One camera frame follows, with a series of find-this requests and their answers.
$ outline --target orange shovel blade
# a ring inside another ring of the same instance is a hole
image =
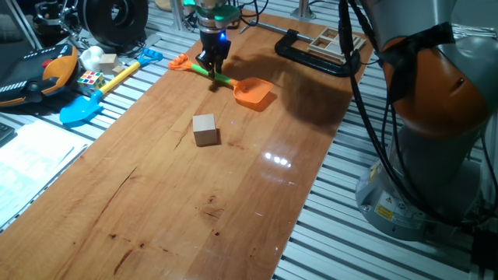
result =
[[[233,96],[249,103],[260,103],[272,90],[273,84],[258,78],[247,78],[233,87]]]

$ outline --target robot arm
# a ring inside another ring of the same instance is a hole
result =
[[[197,62],[214,78],[215,71],[221,73],[223,61],[228,56],[230,41],[226,38],[226,27],[239,19],[240,10],[225,5],[227,0],[185,0],[188,12],[195,12],[201,32],[202,53]]]
[[[350,42],[345,38],[351,32],[347,2],[353,9],[356,6],[353,0],[339,4],[346,60]],[[387,153],[366,111],[358,105],[382,161],[382,166],[372,166],[356,187],[359,209],[380,231],[403,240],[446,239],[457,227],[478,226],[498,204],[495,201],[491,209],[480,206],[476,211],[480,166],[465,160],[465,155],[498,107],[498,82],[493,78],[498,74],[498,41],[467,37],[455,42],[449,24],[455,1],[361,3],[373,32],[357,7],[355,13],[365,33],[370,31],[370,41],[383,60],[393,141]],[[351,78],[356,103],[361,104],[356,80],[353,75]],[[395,112],[405,124],[399,136]],[[395,208],[402,211],[382,216],[378,205],[386,198],[398,199]]]

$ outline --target orange toy shovel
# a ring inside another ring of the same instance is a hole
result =
[[[168,63],[171,70],[189,69],[198,74],[208,76],[208,72],[199,65],[190,61],[186,54],[180,54]],[[273,84],[258,78],[247,78],[242,81],[231,79],[225,75],[215,73],[215,80],[233,87],[233,97],[248,103],[260,103],[266,94],[270,92]]]

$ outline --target wooden table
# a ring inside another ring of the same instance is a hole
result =
[[[0,235],[0,278],[271,278],[352,97],[348,79],[277,56],[281,36],[228,31],[224,73],[275,83],[257,107],[194,73],[165,74]],[[221,144],[199,148],[192,116],[211,113]]]

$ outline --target warning label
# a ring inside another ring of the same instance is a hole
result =
[[[413,214],[401,200],[382,191],[381,198],[375,207],[375,212],[389,221],[410,229],[419,229],[423,221],[414,219]]]

